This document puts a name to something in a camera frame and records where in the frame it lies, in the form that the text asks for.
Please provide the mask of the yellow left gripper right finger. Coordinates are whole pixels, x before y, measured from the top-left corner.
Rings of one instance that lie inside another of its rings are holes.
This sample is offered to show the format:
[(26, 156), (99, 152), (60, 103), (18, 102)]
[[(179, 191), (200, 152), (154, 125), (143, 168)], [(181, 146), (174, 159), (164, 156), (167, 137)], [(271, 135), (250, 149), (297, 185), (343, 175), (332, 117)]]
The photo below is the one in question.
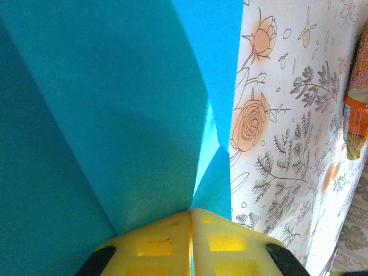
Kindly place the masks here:
[(273, 237), (204, 209), (191, 218), (195, 275), (309, 275)]

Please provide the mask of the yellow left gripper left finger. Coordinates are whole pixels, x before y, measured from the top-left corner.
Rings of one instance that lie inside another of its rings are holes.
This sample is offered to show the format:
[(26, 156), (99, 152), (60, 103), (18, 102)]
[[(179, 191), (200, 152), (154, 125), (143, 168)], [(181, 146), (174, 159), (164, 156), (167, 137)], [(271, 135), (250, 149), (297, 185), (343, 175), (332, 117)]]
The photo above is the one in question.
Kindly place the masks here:
[(190, 212), (179, 212), (101, 244), (76, 275), (189, 275)]

